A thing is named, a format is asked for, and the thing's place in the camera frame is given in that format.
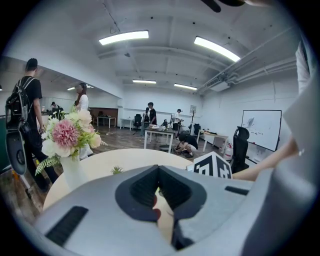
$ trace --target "woman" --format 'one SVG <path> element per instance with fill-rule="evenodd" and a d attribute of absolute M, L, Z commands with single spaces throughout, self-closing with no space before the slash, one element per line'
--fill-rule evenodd
<path fill-rule="evenodd" d="M 89 100 L 87 96 L 87 85 L 85 83 L 80 83 L 75 89 L 78 94 L 78 98 L 74 103 L 76 110 L 88 110 Z M 92 154 L 93 151 L 90 149 L 89 144 L 86 144 L 83 148 L 80 149 L 80 160 L 85 159 Z"/>

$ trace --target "office chair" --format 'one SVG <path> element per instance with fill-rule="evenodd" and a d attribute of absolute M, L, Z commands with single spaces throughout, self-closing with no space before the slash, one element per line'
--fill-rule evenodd
<path fill-rule="evenodd" d="M 233 135 L 233 156 L 231 171 L 233 174 L 240 172 L 249 166 L 245 163 L 248 150 L 249 131 L 246 128 L 237 126 Z"/>
<path fill-rule="evenodd" d="M 136 114 L 134 117 L 133 126 L 136 127 L 136 130 L 141 126 L 142 116 L 140 114 Z"/>

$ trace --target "wooden floor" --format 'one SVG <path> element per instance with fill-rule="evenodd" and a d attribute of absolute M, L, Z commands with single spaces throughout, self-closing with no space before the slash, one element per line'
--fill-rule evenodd
<path fill-rule="evenodd" d="M 109 129 L 108 126 L 99 126 L 98 131 L 102 140 L 106 142 L 108 146 L 100 146 L 96 149 L 93 149 L 94 154 L 119 149 L 144 148 L 144 137 L 140 136 L 140 130 L 129 131 L 128 128 L 120 130 L 117 127 L 111 127 Z M 159 136 L 158 142 L 156 142 L 155 139 L 152 139 L 152 142 L 148 142 L 146 148 L 151 150 L 159 150 L 160 145 L 166 144 L 166 139 L 166 135 Z M 202 152 L 204 140 L 200 140 L 198 146 L 198 154 L 195 155 L 195 157 L 203 156 L 207 153 L 210 153 L 211 151 L 218 151 L 208 143 L 205 152 Z M 55 166 L 54 169 L 58 175 L 63 172 L 61 166 Z M 21 178 L 17 175 L 14 175 L 11 171 L 7 171 L 6 173 L 0 175 L 0 189 L 3 197 L 8 204 L 8 207 L 10 207 L 11 210 L 18 216 L 25 218 L 29 223 L 32 224 L 37 215 L 42 212 L 47 193 L 43 193 L 38 189 L 29 172 L 27 172 L 24 176 L 31 186 L 31 188 L 29 189 L 31 199 L 28 198 L 25 192 L 24 183 Z"/>

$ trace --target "flower bouquet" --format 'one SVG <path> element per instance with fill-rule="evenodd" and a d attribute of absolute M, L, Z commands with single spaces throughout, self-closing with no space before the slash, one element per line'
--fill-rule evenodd
<path fill-rule="evenodd" d="M 62 111 L 58 113 L 58 118 L 48 118 L 46 131 L 41 135 L 44 140 L 42 152 L 48 158 L 38 165 L 35 173 L 39 174 L 44 168 L 61 163 L 67 183 L 69 187 L 74 189 L 84 182 L 82 177 L 82 181 L 78 181 L 79 184 L 70 185 L 70 182 L 74 183 L 77 180 L 77 177 L 75 177 L 77 171 L 83 171 L 79 164 L 80 149 L 85 148 L 87 144 L 91 148 L 97 148 L 100 145 L 107 146 L 107 144 L 95 132 L 91 124 L 92 117 L 88 110 L 80 110 L 69 114 Z"/>

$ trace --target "bag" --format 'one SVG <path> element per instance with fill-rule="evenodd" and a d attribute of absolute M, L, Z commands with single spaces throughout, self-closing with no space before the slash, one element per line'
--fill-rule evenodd
<path fill-rule="evenodd" d="M 27 120 L 33 102 L 30 104 L 26 88 L 34 79 L 29 77 L 23 84 L 19 80 L 5 102 L 6 152 L 12 169 L 19 175 L 27 171 L 24 135 L 30 132 Z"/>

